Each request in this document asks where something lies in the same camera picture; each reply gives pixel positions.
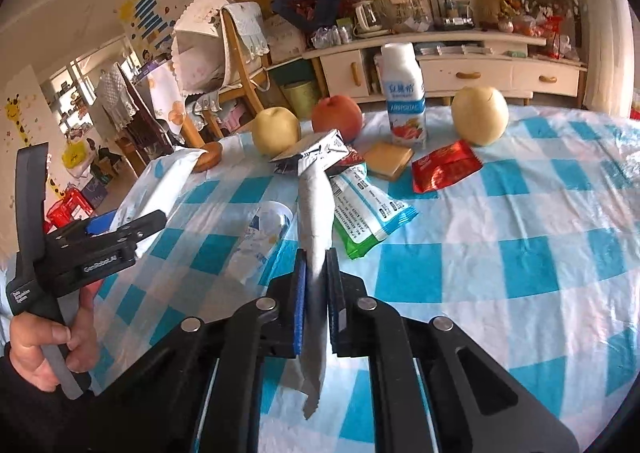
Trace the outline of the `person's left hand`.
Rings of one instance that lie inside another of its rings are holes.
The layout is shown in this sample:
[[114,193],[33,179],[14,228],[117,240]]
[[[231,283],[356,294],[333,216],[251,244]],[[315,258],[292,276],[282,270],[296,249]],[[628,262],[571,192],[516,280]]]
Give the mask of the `person's left hand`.
[[93,300],[102,282],[94,282],[79,291],[79,306],[72,327],[23,312],[10,324],[10,362],[15,371],[36,388],[54,392],[60,384],[43,346],[66,345],[70,353],[67,367],[75,373],[85,373],[98,363],[100,351],[93,326]]

